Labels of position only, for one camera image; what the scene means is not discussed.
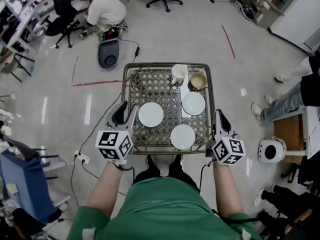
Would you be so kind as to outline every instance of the robot vacuum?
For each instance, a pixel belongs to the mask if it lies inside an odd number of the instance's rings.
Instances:
[[[119,58],[119,41],[111,39],[98,46],[98,64],[101,68],[111,70],[116,67]]]
[[[258,160],[266,164],[276,164],[285,158],[287,146],[283,139],[272,137],[260,141]]]

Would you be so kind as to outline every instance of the blue chair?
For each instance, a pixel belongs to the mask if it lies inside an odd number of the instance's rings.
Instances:
[[[38,157],[29,161],[18,158],[8,149],[0,154],[5,185],[15,184],[18,193],[9,196],[38,222],[47,224],[58,211],[49,196],[47,179],[43,168],[50,162],[41,163]]]

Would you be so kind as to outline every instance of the white shirt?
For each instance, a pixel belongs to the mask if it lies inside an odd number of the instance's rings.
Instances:
[[[89,6],[87,22],[91,25],[116,25],[125,16],[126,7],[119,0],[93,0]]]

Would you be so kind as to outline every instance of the white plate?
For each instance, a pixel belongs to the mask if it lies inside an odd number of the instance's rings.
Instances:
[[[195,131],[186,124],[180,124],[173,128],[170,140],[177,149],[186,150],[190,148],[196,139]]]
[[[189,92],[183,97],[182,107],[189,115],[199,115],[204,111],[206,102],[204,97],[197,92]]]
[[[162,107],[154,102],[148,102],[139,109],[139,120],[146,127],[155,127],[164,118]]]

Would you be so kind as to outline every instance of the green shirt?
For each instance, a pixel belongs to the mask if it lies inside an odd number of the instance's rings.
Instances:
[[[67,240],[82,240],[83,229],[92,229],[95,240],[261,240],[251,223],[227,225],[192,186],[172,177],[134,184],[111,220],[102,211],[80,207]]]

